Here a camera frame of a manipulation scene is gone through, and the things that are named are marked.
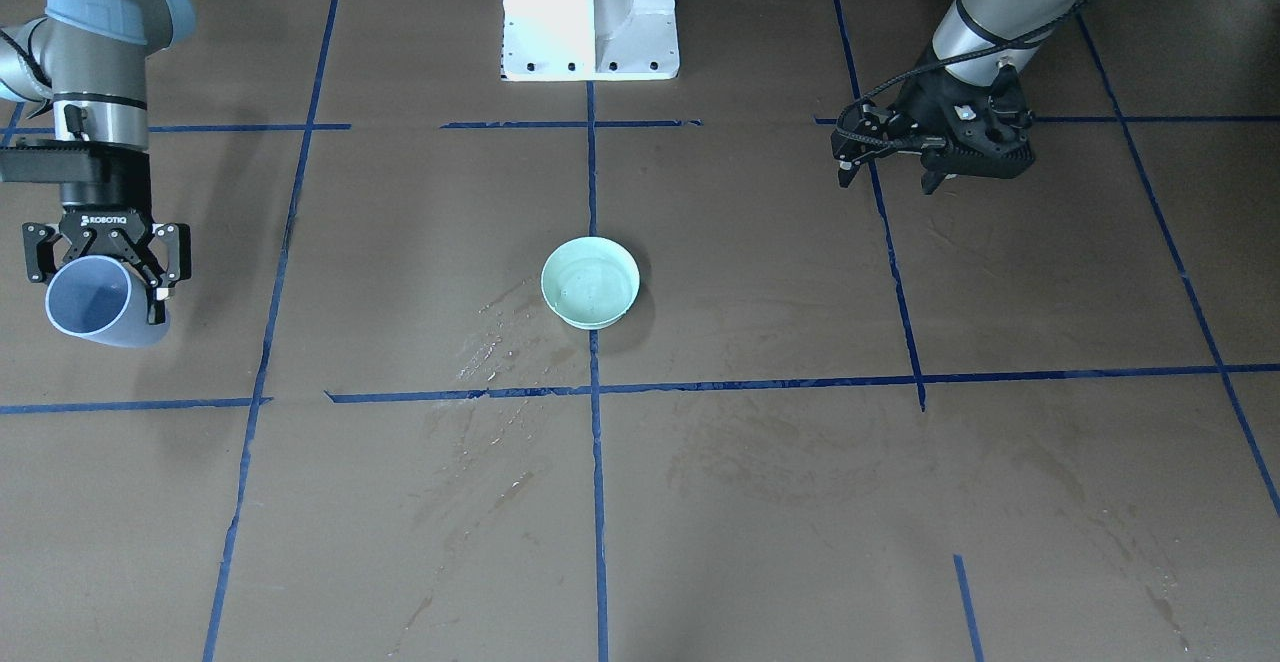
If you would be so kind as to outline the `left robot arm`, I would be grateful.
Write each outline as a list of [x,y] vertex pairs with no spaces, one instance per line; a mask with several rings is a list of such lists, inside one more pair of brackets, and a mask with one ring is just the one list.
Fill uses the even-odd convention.
[[915,65],[841,111],[829,143],[849,187],[877,159],[919,157],[922,190],[955,175],[1009,181],[1036,161],[1021,74],[1042,44],[1092,0],[954,0]]

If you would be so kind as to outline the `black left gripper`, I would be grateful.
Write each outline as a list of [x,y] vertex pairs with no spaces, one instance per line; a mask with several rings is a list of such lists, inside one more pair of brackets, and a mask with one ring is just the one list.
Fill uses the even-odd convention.
[[[1014,179],[1036,161],[1028,138],[1034,115],[1012,65],[1000,68],[992,85],[968,85],[943,68],[924,70],[906,79],[890,110],[888,140],[832,132],[841,188],[847,190],[864,166],[895,152],[922,152],[923,195],[933,195],[947,175]],[[945,140],[943,146],[925,150],[925,134]]]

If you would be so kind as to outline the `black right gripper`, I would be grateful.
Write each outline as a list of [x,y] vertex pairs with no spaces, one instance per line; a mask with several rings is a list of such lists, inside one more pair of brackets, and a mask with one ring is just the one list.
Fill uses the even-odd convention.
[[[192,275],[191,229],[154,224],[147,152],[124,147],[72,147],[76,169],[60,184],[58,225],[23,223],[26,278],[49,284],[74,257],[106,255],[140,264],[148,287],[147,324],[168,323],[173,289]],[[58,246],[67,239],[67,251]]]

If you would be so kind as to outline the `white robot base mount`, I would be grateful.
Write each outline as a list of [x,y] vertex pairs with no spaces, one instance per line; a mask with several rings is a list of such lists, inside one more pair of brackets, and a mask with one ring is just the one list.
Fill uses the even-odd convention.
[[508,82],[673,79],[675,0],[502,0]]

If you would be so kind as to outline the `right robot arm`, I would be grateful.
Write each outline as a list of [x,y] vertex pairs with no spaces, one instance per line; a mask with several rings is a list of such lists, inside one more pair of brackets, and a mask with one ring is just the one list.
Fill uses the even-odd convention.
[[3,99],[50,111],[50,138],[3,147],[3,182],[55,184],[56,224],[23,225],[26,277],[52,289],[74,262],[122,264],[141,300],[119,320],[168,324],[172,289],[191,275],[189,228],[152,211],[146,61],[195,32],[189,0],[45,0],[3,28]]

